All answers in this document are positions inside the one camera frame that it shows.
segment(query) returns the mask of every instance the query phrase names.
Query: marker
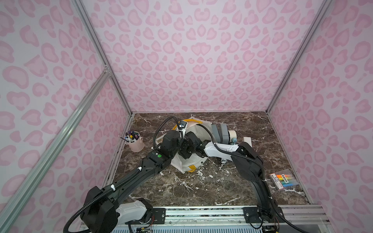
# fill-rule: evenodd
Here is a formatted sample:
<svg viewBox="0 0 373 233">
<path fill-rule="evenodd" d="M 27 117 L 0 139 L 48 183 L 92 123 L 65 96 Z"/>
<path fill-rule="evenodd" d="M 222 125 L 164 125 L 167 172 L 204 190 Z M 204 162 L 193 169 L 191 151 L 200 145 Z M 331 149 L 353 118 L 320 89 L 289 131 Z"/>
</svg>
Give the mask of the marker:
<svg viewBox="0 0 373 233">
<path fill-rule="evenodd" d="M 281 175 L 276 175 L 278 178 L 281 178 Z M 292 175 L 285 175 L 285 177 L 293 177 Z"/>
<path fill-rule="evenodd" d="M 284 184 L 284 185 L 282 185 L 282 186 L 284 186 L 284 188 L 285 187 L 290 187 L 290 186 L 294 186 L 295 184 L 293 184 L 293 183 L 288 183 L 288 184 Z"/>
<path fill-rule="evenodd" d="M 296 181 L 295 180 L 289 180 L 289 183 L 295 183 Z"/>
<path fill-rule="evenodd" d="M 286 177 L 286 179 L 288 179 L 288 180 L 292 180 L 293 178 L 292 177 Z"/>
</svg>

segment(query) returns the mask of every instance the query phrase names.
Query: label sticker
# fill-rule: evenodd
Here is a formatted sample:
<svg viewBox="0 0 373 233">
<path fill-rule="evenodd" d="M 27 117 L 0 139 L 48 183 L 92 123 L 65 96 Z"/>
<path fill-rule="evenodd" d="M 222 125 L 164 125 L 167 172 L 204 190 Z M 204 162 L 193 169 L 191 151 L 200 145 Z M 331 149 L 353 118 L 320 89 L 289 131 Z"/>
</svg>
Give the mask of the label sticker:
<svg viewBox="0 0 373 233">
<path fill-rule="evenodd" d="M 270 176 L 272 177 L 272 180 L 275 183 L 275 185 L 277 186 L 277 188 L 278 189 L 283 189 L 281 181 L 279 180 L 279 178 L 277 178 L 277 175 L 272 173 L 272 174 L 270 174 Z"/>
<path fill-rule="evenodd" d="M 283 178 L 285 184 L 288 184 L 289 181 L 288 181 L 288 179 L 286 178 L 285 174 L 281 174 L 281 176 L 282 176 L 282 178 Z"/>
</svg>

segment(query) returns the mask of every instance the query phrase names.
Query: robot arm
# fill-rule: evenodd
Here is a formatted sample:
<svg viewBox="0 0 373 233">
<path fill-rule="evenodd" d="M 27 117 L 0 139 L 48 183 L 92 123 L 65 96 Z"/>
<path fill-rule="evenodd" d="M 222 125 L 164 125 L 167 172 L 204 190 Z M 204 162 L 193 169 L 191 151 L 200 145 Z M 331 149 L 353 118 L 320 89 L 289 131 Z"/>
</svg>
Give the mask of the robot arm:
<svg viewBox="0 0 373 233">
<path fill-rule="evenodd" d="M 117 224 L 131 220 L 147 223 L 152 215 L 152 206 L 145 200 L 139 199 L 133 203 L 120 204 L 137 187 L 170 165 L 178 151 L 185 159 L 195 153 L 201 157 L 220 157 L 233 161 L 240 175 L 253 187 L 258 200 L 257 216 L 267 222 L 273 221 L 275 212 L 279 214 L 281 208 L 277 206 L 276 201 L 271 201 L 268 186 L 263 180 L 263 161 L 253 148 L 246 142 L 240 145 L 217 144 L 209 140 L 202 142 L 194 133 L 189 132 L 185 135 L 185 132 L 182 132 L 181 128 L 186 127 L 186 122 L 180 121 L 179 126 L 179 131 L 170 130 L 166 133 L 161 145 L 155 147 L 146 158 L 142 159 L 137 169 L 102 189 L 93 187 L 87 194 L 84 206 L 69 219 L 63 232 L 71 233 L 68 230 L 69 226 L 79 215 L 89 228 L 80 233 L 110 233 Z"/>
</svg>

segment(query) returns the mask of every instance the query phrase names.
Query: aluminum frame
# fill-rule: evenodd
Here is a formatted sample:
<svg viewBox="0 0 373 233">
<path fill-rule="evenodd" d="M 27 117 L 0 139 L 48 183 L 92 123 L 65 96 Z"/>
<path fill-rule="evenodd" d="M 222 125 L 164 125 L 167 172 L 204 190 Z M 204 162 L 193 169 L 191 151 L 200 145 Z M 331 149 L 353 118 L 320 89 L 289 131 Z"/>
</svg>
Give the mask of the aluminum frame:
<svg viewBox="0 0 373 233">
<path fill-rule="evenodd" d="M 331 223 L 321 205 L 279 205 L 287 220 L 296 225 L 317 225 L 321 232 L 330 232 Z M 166 209 L 165 224 L 155 224 L 157 227 L 169 227 L 170 229 L 178 227 L 213 227 L 213 226 L 235 226 L 250 227 L 244 218 L 243 207 L 256 207 L 256 205 L 224 205 L 224 206 L 167 206 L 158 207 Z M 125 224 L 116 226 L 117 228 L 128 227 Z M 80 230 L 87 229 L 82 225 Z"/>
<path fill-rule="evenodd" d="M 89 16 L 88 16 L 88 13 L 85 9 L 85 6 L 84 4 L 82 3 L 81 0 L 72 0 L 71 1 L 73 3 L 73 5 L 75 6 L 76 8 L 76 11 L 88 33 L 88 36 L 90 37 L 92 43 L 93 43 L 93 46 L 95 47 L 96 51 L 97 51 L 97 55 L 99 56 L 100 60 L 101 60 L 101 63 L 102 65 L 108 69 L 108 72 L 111 74 L 110 75 L 110 79 L 113 81 L 113 84 L 115 86 L 115 90 L 116 92 L 118 93 L 119 97 L 120 97 L 120 100 L 122 101 L 128 115 L 132 115 L 132 110 L 131 108 L 129 107 L 128 105 L 128 102 L 126 100 L 126 97 L 124 96 L 124 93 L 122 92 L 122 89 L 120 88 L 119 86 L 119 82 L 118 82 L 118 79 L 116 78 L 114 72 L 113 72 L 113 69 L 111 68 L 110 66 L 110 63 L 109 63 L 109 60 L 107 59 L 106 55 L 105 55 L 105 52 L 102 48 L 102 45 L 98 39 L 98 36 L 96 34 L 96 31 L 94 30 L 93 26 L 92 26 L 92 23 L 89 19 Z"/>
<path fill-rule="evenodd" d="M 279 140 L 279 142 L 280 142 L 280 144 L 281 144 L 282 150 L 284 151 L 284 154 L 285 154 L 286 158 L 287 158 L 288 161 L 289 161 L 290 167 L 291 167 L 291 169 L 293 170 L 294 175 L 295 175 L 296 179 L 298 180 L 299 185 L 300 185 L 300 187 L 302 188 L 302 190 L 303 190 L 303 192 L 304 192 L 305 197 L 307 198 L 307 200 L 308 200 L 308 202 L 309 202 L 310 204 L 315 204 L 315 202 L 313 201 L 311 195 L 308 193 L 307 189 L 305 188 L 305 186 L 304 186 L 304 184 L 303 184 L 303 182 L 302 182 L 302 179 L 301 179 L 301 177 L 300 177 L 300 175 L 299 175 L 299 173 L 298 173 L 298 171 L 297 171 L 297 168 L 296 168 L 296 166 L 295 166 L 295 164 L 294 164 L 294 162 L 293 162 L 293 160 L 292 160 L 292 157 L 288 155 L 288 153 L 287 153 L 287 151 L 286 151 L 285 144 L 284 144 L 284 142 L 282 141 L 282 139 L 279 137 L 279 133 L 278 133 L 278 131 L 277 131 L 275 125 L 273 124 L 273 122 L 272 122 L 272 120 L 271 120 L 271 117 L 269 116 L 268 113 L 267 113 L 267 116 L 268 116 L 269 122 L 270 122 L 271 125 L 273 126 L 273 131 L 275 132 L 275 134 L 276 134 L 276 136 L 277 136 L 277 138 L 278 138 L 278 140 Z"/>
<path fill-rule="evenodd" d="M 281 80 L 281 83 L 280 83 L 279 87 L 277 88 L 275 94 L 273 95 L 273 98 L 272 98 L 271 102 L 268 105 L 268 108 L 266 110 L 267 113 L 271 112 L 273 107 L 275 106 L 280 94 L 282 93 L 286 84 L 290 80 L 295 67 L 297 66 L 297 64 L 301 60 L 303 54 L 305 53 L 308 45 L 311 42 L 313 36 L 315 35 L 317 30 L 319 29 L 321 23 L 323 22 L 323 20 L 325 19 L 326 15 L 327 15 L 328 11 L 331 10 L 331 5 L 332 5 L 333 2 L 334 2 L 334 0 L 324 0 L 322 2 L 319 10 L 316 13 L 315 18 L 313 19 L 309 29 L 307 30 L 306 35 L 304 36 L 304 39 L 302 40 L 301 45 L 299 46 L 299 48 L 297 50 L 297 53 L 295 54 L 293 60 L 291 61 L 288 69 L 286 70 L 286 72 L 285 72 L 285 74 L 284 74 L 284 76 Z"/>
<path fill-rule="evenodd" d="M 125 133 L 128 132 L 128 130 L 131 128 L 134 116 L 135 116 L 135 114 L 132 113 L 131 117 L 128 118 L 127 123 L 124 126 L 123 132 L 120 135 L 122 138 L 124 138 Z M 113 183 L 114 177 L 115 177 L 118 165 L 119 165 L 119 160 L 122 157 L 123 149 L 124 149 L 125 145 L 126 145 L 125 141 L 122 140 L 122 139 L 119 139 L 116 153 L 114 154 L 113 159 L 110 162 L 110 166 L 109 166 L 109 169 L 107 170 L 107 174 L 106 174 L 106 177 L 104 179 L 104 183 L 103 183 L 102 187 L 105 187 L 105 186 Z"/>
<path fill-rule="evenodd" d="M 75 128 L 78 126 L 88 109 L 91 107 L 93 101 L 96 99 L 96 96 L 100 93 L 102 87 L 109 79 L 109 76 L 110 73 L 107 70 L 102 72 L 98 80 L 94 83 L 92 88 L 69 117 L 61 131 L 54 138 L 51 145 L 27 175 L 17 192 L 12 196 L 5 208 L 2 210 L 0 215 L 0 233 L 7 233 L 12 227 L 13 223 L 34 194 L 41 180 L 49 171 L 57 156 L 63 150 Z"/>
</svg>

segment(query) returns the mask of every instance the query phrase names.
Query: gray block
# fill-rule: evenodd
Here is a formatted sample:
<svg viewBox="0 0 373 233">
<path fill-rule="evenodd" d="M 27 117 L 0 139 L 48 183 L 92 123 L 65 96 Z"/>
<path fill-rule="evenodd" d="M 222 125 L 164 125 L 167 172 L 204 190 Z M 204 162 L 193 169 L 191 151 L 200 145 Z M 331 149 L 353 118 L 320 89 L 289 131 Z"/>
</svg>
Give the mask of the gray block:
<svg viewBox="0 0 373 233">
<path fill-rule="evenodd" d="M 229 133 L 228 133 L 227 124 L 225 124 L 225 123 L 220 124 L 220 128 L 222 130 L 222 138 L 223 138 L 222 143 L 223 144 L 228 144 L 229 143 Z"/>
<path fill-rule="evenodd" d="M 221 143 L 220 134 L 219 134 L 219 131 L 217 130 L 216 125 L 211 125 L 211 128 L 212 128 L 212 135 L 214 136 L 216 142 Z"/>
</svg>

